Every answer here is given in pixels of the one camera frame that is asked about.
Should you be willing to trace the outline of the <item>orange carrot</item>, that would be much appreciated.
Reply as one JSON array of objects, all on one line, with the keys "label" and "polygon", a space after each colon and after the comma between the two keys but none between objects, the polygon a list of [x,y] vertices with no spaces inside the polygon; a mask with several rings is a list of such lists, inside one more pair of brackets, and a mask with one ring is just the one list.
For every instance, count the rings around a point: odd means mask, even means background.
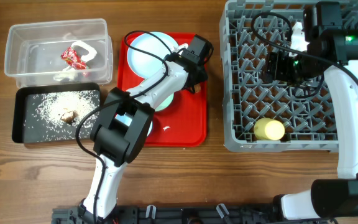
[{"label": "orange carrot", "polygon": [[196,84],[195,86],[194,86],[194,90],[195,90],[195,93],[199,93],[200,91],[201,91],[201,84],[199,83],[199,84]]}]

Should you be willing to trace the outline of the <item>green bowl with rice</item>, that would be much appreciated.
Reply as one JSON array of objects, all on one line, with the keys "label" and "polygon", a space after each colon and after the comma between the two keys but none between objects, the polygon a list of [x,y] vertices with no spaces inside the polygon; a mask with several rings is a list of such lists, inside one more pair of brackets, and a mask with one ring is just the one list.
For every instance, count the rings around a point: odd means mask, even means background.
[{"label": "green bowl with rice", "polygon": [[171,94],[169,97],[167,97],[156,109],[156,112],[162,111],[166,109],[170,104],[172,103],[174,99],[174,94]]}]

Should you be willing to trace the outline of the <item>yellow plastic cup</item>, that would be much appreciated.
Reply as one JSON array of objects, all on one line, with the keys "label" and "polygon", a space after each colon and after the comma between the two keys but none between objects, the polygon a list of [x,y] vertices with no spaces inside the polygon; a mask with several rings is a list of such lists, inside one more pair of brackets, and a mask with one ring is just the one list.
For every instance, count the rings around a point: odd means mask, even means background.
[{"label": "yellow plastic cup", "polygon": [[258,140],[280,140],[285,134],[283,123],[275,119],[261,118],[254,125],[254,134]]}]

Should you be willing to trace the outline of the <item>red snack wrapper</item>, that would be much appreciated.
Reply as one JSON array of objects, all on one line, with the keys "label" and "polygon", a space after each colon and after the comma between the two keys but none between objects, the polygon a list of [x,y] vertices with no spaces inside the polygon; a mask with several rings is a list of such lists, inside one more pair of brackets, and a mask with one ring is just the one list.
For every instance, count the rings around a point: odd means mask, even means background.
[{"label": "red snack wrapper", "polygon": [[61,59],[66,61],[66,63],[75,70],[86,70],[88,66],[77,54],[76,50],[72,47],[67,48],[62,54]]}]

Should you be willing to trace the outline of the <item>dark food scrap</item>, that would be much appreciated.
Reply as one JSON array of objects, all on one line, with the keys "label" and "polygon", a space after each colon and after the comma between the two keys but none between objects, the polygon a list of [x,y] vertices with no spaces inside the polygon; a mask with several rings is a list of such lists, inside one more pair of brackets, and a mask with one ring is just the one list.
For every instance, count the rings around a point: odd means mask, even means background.
[{"label": "dark food scrap", "polygon": [[67,124],[72,124],[76,117],[76,111],[66,111],[61,115],[60,119]]}]

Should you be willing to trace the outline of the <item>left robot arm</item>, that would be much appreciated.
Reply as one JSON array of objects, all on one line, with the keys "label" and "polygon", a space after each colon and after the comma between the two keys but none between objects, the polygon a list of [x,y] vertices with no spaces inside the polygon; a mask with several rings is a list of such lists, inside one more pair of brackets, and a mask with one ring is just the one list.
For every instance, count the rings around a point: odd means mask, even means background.
[{"label": "left robot arm", "polygon": [[117,204],[117,191],[126,165],[143,148],[155,109],[170,95],[195,92],[208,78],[205,63],[209,53],[181,49],[162,59],[162,67],[138,86],[123,91],[113,88],[104,103],[86,115],[97,119],[90,134],[93,150],[79,147],[95,157],[96,167],[88,196],[80,205],[86,223],[103,223]]}]

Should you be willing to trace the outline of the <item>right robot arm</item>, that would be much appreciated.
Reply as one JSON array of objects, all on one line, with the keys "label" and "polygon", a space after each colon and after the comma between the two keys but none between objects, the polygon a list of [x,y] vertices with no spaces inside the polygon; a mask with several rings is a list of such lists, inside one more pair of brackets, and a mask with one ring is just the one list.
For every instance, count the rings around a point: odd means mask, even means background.
[{"label": "right robot arm", "polygon": [[282,196],[280,208],[287,220],[358,217],[358,29],[344,26],[338,2],[318,2],[303,20],[307,50],[279,47],[268,55],[263,77],[296,85],[325,79],[339,140],[338,177]]}]

